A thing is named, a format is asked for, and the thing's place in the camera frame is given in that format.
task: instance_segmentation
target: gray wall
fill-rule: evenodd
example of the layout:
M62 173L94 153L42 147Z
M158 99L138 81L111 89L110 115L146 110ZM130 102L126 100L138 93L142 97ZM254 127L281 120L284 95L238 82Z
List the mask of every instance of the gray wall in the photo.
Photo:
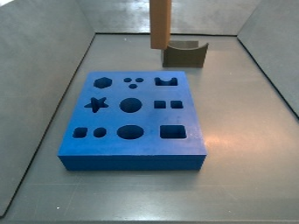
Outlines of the gray wall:
M261 0L173 0L173 33L238 35ZM150 32L149 0L79 0L97 32Z
M94 35L74 0L0 8L0 216Z
M238 38L299 116L298 9L298 0L264 0Z

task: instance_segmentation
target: rectangular hole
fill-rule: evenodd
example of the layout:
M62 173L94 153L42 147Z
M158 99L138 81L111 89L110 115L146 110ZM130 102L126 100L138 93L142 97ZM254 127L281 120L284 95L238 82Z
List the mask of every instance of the rectangular hole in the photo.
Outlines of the rectangular hole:
M83 138L89 134L89 128L77 128L73 133L73 137Z
M154 107L157 109L166 109L166 101L154 101Z
M172 101L172 107L173 107L173 109L182 109L184 102L182 101Z
M162 125L161 138L186 138L186 129L184 125Z

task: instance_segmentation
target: small circular hole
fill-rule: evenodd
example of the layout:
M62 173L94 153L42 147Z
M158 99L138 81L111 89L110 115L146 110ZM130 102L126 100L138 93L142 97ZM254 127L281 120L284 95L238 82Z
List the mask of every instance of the small circular hole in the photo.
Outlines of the small circular hole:
M135 113L143 107L143 103L137 98L126 98L119 107L125 112Z
M130 88L137 88L137 84L131 84L129 87Z
M145 129L137 125L126 125L117 131L119 137L127 140L138 139L145 133Z
M98 129L95 129L95 131L94 131L94 136L95 136L95 137L103 137L107 133L109 133L109 132L107 132L107 130L106 130L105 128L98 128Z
M133 81L131 78L125 78L125 82L130 82L130 81Z
M135 81L137 81L137 82L143 82L145 79L143 79L143 78L137 78Z

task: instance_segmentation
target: blue foam block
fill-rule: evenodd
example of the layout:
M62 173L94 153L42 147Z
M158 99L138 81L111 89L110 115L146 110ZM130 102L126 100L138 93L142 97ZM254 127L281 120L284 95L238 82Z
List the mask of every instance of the blue foam block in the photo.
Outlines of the blue foam block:
M185 72L93 72L59 158L85 170L200 170L208 151Z

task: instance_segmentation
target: wooden stick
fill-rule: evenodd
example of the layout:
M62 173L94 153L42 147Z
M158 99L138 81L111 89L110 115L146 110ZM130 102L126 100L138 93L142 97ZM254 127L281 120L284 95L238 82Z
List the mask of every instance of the wooden stick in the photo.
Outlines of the wooden stick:
M151 48L168 48L172 38L173 0L150 0Z

